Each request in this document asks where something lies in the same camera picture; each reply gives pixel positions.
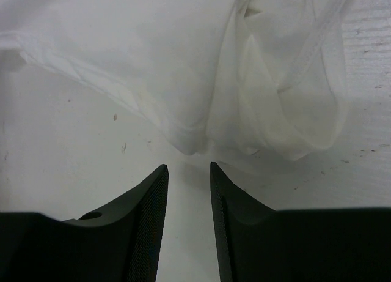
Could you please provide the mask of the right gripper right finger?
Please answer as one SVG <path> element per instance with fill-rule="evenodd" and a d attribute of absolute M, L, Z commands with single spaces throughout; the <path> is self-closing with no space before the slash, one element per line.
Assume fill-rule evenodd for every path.
<path fill-rule="evenodd" d="M 221 281 L 389 281 L 390 209 L 273 210 L 210 166 Z"/>

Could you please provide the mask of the white tank top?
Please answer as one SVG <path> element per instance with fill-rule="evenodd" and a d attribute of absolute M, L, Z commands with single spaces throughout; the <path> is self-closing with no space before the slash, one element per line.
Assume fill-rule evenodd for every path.
<path fill-rule="evenodd" d="M 346 0 L 1 0 L 1 56 L 110 97 L 186 155 L 330 148 Z"/>

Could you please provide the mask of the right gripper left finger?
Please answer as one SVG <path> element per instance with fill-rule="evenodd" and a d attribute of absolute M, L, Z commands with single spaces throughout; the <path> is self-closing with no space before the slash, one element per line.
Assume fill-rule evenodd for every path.
<path fill-rule="evenodd" d="M 2 281 L 155 281 L 169 172 L 140 184 L 79 219 L 1 214 Z"/>

